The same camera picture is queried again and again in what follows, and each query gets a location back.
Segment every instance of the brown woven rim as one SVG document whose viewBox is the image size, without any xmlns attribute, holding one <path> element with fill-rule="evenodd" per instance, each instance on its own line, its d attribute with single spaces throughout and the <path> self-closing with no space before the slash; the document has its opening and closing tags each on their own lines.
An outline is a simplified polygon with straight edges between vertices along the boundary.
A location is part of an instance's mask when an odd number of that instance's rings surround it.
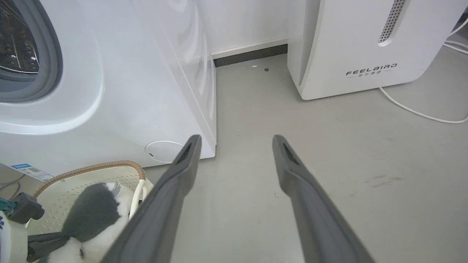
<svg viewBox="0 0 468 263">
<path fill-rule="evenodd" d="M 83 168 L 80 168 L 80 169 L 76 169 L 76 170 L 73 170 L 73 171 L 66 172 L 64 174 L 55 176 L 54 178 L 47 181 L 44 185 L 42 185 L 41 188 L 39 188 L 39 190 L 37 190 L 34 193 L 34 198 L 37 198 L 47 187 L 51 186 L 55 182 L 61 181 L 63 179 L 66 179 L 66 178 L 69 178 L 69 177 L 72 177 L 72 176 L 75 176 L 75 175 L 80 175 L 80 174 L 84 174 L 84 173 L 87 173 L 87 172 L 97 171 L 97 170 L 101 170 L 101 169 L 105 169 L 105 168 L 119 167 L 119 166 L 133 167 L 138 172 L 138 178 L 140 180 L 145 180 L 146 179 L 145 171 L 143 170 L 143 168 L 139 164 L 135 163 L 134 161 L 105 162 L 105 163 L 95 164 L 95 165 L 91 165 L 91 166 L 86 166 L 86 167 L 83 167 Z"/>
</svg>

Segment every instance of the white appliance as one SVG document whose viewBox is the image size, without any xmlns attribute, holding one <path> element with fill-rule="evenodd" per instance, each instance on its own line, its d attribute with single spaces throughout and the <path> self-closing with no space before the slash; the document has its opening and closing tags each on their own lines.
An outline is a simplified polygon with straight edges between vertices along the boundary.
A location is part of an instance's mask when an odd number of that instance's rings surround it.
<svg viewBox="0 0 468 263">
<path fill-rule="evenodd" d="M 288 68 L 312 100 L 419 78 L 467 0 L 294 0 Z"/>
<path fill-rule="evenodd" d="M 0 0 L 0 163 L 41 180 L 215 156 L 216 71 L 194 0 Z"/>
</svg>

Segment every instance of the plastic basket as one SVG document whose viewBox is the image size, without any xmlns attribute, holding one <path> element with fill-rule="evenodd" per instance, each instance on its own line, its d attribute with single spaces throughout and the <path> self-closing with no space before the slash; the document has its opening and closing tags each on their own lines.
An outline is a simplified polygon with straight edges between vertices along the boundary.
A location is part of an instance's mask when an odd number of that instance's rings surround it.
<svg viewBox="0 0 468 263">
<path fill-rule="evenodd" d="M 45 213 L 41 219 L 28 222 L 28 235 L 61 231 L 71 206 L 81 192 L 89 185 L 107 182 L 120 182 L 135 192 L 130 217 L 135 213 L 138 201 L 145 199 L 153 188 L 143 168 L 133 161 L 106 162 L 58 175 L 34 194 Z"/>
</svg>

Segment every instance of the speaker grille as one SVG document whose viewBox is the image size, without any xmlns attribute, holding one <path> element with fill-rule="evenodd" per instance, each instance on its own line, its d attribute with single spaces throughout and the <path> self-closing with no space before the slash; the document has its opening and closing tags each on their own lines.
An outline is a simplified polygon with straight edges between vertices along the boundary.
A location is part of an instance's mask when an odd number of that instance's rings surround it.
<svg viewBox="0 0 468 263">
<path fill-rule="evenodd" d="M 396 20 L 398 19 L 398 16 L 400 16 L 402 12 L 404 3 L 405 3 L 405 0 L 395 0 L 393 2 L 392 9 L 390 10 L 390 14 L 388 15 L 388 18 L 387 18 L 387 23 L 385 23 L 385 26 L 380 35 L 379 43 L 384 42 L 390 37 L 390 34 L 392 33 L 393 28 L 395 27 Z"/>
</svg>

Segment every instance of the blue and white sticker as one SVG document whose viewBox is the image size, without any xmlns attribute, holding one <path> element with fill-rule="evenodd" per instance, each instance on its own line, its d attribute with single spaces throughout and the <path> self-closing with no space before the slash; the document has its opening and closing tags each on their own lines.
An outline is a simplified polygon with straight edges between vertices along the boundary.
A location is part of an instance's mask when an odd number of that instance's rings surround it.
<svg viewBox="0 0 468 263">
<path fill-rule="evenodd" d="M 12 165 L 11 167 L 43 182 L 46 182 L 53 178 L 53 176 L 51 176 L 50 174 L 43 172 L 35 167 L 32 167 L 27 163 Z"/>
</svg>

